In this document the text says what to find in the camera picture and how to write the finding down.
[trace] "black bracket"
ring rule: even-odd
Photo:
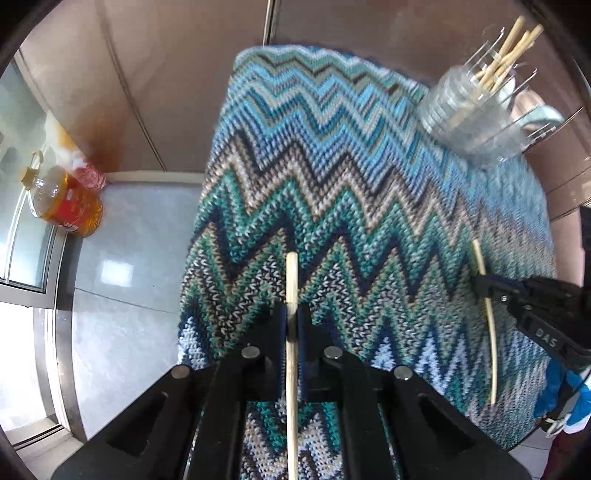
[[[591,322],[586,290],[553,278],[511,280],[477,275],[479,297],[506,304],[517,328],[574,372],[591,365]]]
[[[177,365],[91,438],[54,480],[235,480],[246,402],[283,385],[287,311],[278,304],[238,348],[203,370]],[[348,480],[529,478],[525,468],[409,367],[365,365],[298,308],[301,396],[336,402]]]

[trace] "red label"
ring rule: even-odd
[[[91,192],[98,192],[105,188],[107,184],[106,175],[88,162],[85,163],[84,167],[75,169],[72,175]]]
[[[77,230],[84,223],[89,204],[91,203],[89,191],[85,190],[74,178],[68,179],[66,194],[57,205],[52,217],[68,230]]]

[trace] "zigzag pattern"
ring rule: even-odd
[[[486,322],[470,242],[512,278],[554,273],[545,197],[523,161],[484,173],[426,138],[425,87],[357,57],[253,48],[235,62],[181,286],[178,360],[202,368],[285,294],[337,345],[410,365],[497,442],[531,427],[544,352],[495,305],[499,398],[488,405]],[[342,478],[337,415],[302,405],[300,476]],[[285,405],[249,406],[243,478],[286,477]]]

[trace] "bolt head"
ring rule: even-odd
[[[180,380],[181,378],[187,378],[189,376],[189,373],[191,373],[191,370],[189,369],[189,367],[187,367],[187,365],[177,365],[170,372],[170,374],[176,380]]]
[[[331,345],[324,349],[324,356],[330,360],[338,360],[343,356],[343,351],[339,347]]]
[[[399,380],[408,380],[409,378],[411,378],[413,375],[413,369],[410,367],[405,367],[404,365],[401,365],[400,367],[396,367],[394,369],[394,376],[396,378],[398,378]]]
[[[241,354],[243,358],[246,358],[247,360],[253,360],[258,358],[258,356],[261,354],[261,351],[257,346],[248,345],[242,349]]]

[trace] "wooden skewer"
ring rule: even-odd
[[[476,257],[476,263],[478,264],[478,273],[480,275],[486,275],[484,258],[482,257],[482,252],[480,251],[480,242],[477,239],[472,240],[472,249],[474,250],[474,256]],[[494,405],[496,403],[498,363],[496,354],[495,316],[492,312],[492,303],[489,298],[484,299],[484,307],[486,310],[486,319],[488,320],[488,332],[491,338],[491,405]]]
[[[525,50],[527,50],[533,44],[535,39],[538,38],[543,31],[544,31],[544,27],[542,27],[542,25],[536,26],[531,31],[531,34],[529,34],[527,36],[526,40],[523,41],[520,45],[517,45],[513,49],[511,54],[508,56],[507,60],[505,62],[503,62],[503,65],[496,71],[496,73],[494,75],[496,77],[495,85],[496,85],[497,89],[500,87],[502,81],[504,80],[504,78],[507,76],[507,74],[511,70],[511,66],[516,62],[516,60],[519,57],[521,57],[521,55],[523,55],[523,52]]]
[[[523,36],[521,37],[521,40],[519,40],[519,42],[517,42],[516,46],[519,46],[526,38],[527,36],[530,34],[529,30],[526,30],[525,33],[523,34]],[[505,55],[501,62],[499,63],[499,67],[501,67],[502,65],[505,65],[507,63],[507,60],[509,60],[509,55],[511,55],[512,52],[509,52],[507,55]],[[476,80],[481,79],[483,77],[483,75],[486,73],[486,69],[485,70],[481,70],[479,71],[476,75],[474,75],[474,78]],[[486,86],[488,85],[490,87],[491,83],[494,80],[494,76],[492,78],[490,78],[488,80],[488,82],[486,82],[486,85],[484,85],[484,87],[486,88]]]
[[[285,259],[285,303],[287,305],[287,338],[285,340],[285,403],[287,415],[287,476],[297,480],[297,253],[289,252]]]
[[[529,36],[530,36],[530,31],[526,30],[525,33],[523,34],[523,36],[521,37],[521,40],[519,40],[519,42],[517,42],[517,45],[515,46],[515,48],[503,57],[503,59],[501,60],[501,63],[499,63],[499,67],[497,68],[496,72],[491,76],[491,78],[488,80],[488,82],[486,82],[486,85],[484,85],[485,89],[494,91],[494,87],[496,85],[501,84],[501,82],[503,81],[503,79],[501,78],[501,75],[502,75],[501,70],[503,70],[503,71],[506,70],[507,73],[509,73],[509,71],[511,70],[511,67],[513,66],[512,63],[509,63],[509,61],[511,60],[511,57],[513,55],[513,52],[515,51],[516,48],[520,48],[521,45],[523,44],[523,42],[527,41],[527,38]]]
[[[502,61],[505,54],[512,47],[513,42],[515,41],[517,35],[519,34],[519,30],[521,30],[521,27],[523,27],[524,24],[525,24],[525,17],[523,15],[518,16],[517,20],[515,20],[515,23],[513,24],[513,27],[511,28],[511,31],[507,35],[505,42],[503,43],[503,45],[501,46],[501,49],[499,50],[499,54],[498,54],[497,58],[495,58],[491,62],[491,64],[486,68],[485,74],[480,79],[480,85],[484,85],[492,77],[492,75],[496,71],[497,67],[499,66],[499,63]]]

